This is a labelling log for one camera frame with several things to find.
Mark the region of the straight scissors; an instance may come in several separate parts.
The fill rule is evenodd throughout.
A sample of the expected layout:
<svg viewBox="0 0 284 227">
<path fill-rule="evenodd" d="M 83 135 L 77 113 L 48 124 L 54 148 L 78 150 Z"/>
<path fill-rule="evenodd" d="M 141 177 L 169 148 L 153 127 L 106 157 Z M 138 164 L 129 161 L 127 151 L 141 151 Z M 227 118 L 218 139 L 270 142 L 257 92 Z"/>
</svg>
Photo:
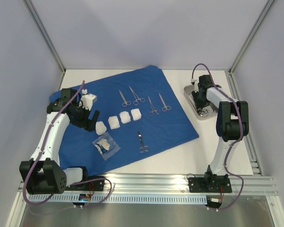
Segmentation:
<svg viewBox="0 0 284 227">
<path fill-rule="evenodd" d="M 121 90 L 119 90 L 119 94 L 120 94 L 120 96 L 121 96 L 121 98 L 123 100 L 123 103 L 122 103 L 123 107 L 127 107 L 127 106 L 131 105 L 131 102 L 126 100 L 126 98 L 123 95 L 123 93 L 121 92 Z"/>
</svg>

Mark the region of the long hemostat forceps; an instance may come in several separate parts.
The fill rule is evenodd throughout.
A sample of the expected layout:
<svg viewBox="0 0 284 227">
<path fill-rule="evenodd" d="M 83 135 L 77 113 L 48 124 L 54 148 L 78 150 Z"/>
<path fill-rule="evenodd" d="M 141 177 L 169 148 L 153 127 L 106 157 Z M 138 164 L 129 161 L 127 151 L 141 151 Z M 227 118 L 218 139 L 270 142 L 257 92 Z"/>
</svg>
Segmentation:
<svg viewBox="0 0 284 227">
<path fill-rule="evenodd" d="M 132 92 L 135 100 L 133 102 L 134 105 L 138 105 L 140 102 L 144 103 L 145 99 L 144 98 L 139 98 L 138 95 L 134 92 L 134 90 L 129 86 L 130 91 Z"/>
</svg>

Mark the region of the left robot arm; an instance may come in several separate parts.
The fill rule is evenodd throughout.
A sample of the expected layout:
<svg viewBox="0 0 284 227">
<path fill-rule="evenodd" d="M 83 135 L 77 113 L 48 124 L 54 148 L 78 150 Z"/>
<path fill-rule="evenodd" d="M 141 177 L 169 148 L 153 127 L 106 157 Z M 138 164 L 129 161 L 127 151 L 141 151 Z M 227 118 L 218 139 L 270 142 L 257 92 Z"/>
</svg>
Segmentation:
<svg viewBox="0 0 284 227">
<path fill-rule="evenodd" d="M 96 129 L 99 111 L 90 112 L 97 97 L 86 89 L 64 88 L 59 98 L 46 109 L 46 124 L 41 139 L 28 161 L 21 162 L 19 171 L 26 185 L 24 191 L 35 194 L 61 194 L 71 185 L 84 190 L 90 178 L 84 166 L 62 169 L 59 150 L 67 127 L 72 124 L 92 132 Z"/>
</svg>

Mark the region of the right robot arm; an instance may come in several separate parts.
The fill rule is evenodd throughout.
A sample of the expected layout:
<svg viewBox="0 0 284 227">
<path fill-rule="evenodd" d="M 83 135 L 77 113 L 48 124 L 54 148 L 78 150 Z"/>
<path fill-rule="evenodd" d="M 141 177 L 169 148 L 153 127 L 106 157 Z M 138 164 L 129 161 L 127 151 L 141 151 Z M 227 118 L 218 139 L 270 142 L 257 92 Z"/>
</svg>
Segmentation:
<svg viewBox="0 0 284 227">
<path fill-rule="evenodd" d="M 217 111 L 216 133 L 219 137 L 214 158 L 204 174 L 204 186 L 214 192 L 229 183 L 228 164 L 238 143 L 249 133 L 249 108 L 245 101 L 227 95 L 212 81 L 210 75 L 202 75 L 199 82 L 191 79 L 194 90 L 191 96 L 196 114 L 208 117 Z"/>
</svg>

